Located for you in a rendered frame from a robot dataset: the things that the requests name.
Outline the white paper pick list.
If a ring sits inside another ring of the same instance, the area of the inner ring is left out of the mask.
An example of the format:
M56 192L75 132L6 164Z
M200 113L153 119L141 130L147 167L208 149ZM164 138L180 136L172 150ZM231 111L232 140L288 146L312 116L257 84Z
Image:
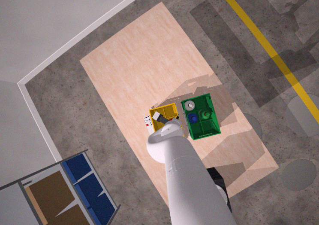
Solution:
M143 118L144 118L145 124L147 126L148 132L151 135L152 133L154 133L154 128L153 128L153 124L152 124L152 121L150 119L150 116L148 115L148 116L143 117Z

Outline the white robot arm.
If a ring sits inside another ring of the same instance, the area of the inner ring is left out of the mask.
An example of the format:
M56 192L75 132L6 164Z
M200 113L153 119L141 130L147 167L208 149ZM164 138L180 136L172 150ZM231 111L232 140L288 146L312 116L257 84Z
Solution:
M152 118L165 124L148 137L147 151L165 164L172 225L237 225L226 193L214 183L180 124L157 111Z

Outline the green crate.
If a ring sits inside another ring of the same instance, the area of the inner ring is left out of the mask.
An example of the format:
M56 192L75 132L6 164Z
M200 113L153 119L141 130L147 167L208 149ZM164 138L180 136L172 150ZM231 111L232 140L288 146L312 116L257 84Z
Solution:
M195 104L195 108L191 111L186 110L184 105L184 103L189 100L193 101ZM192 138L194 139L205 138L214 134L219 129L219 124L217 121L217 117L213 107L210 93L183 100L181 104L184 110L190 136ZM210 118L201 119L198 113L198 111L201 109L208 109L211 113ZM198 116L198 121L196 123L189 122L189 119L187 116L189 113L195 113Z

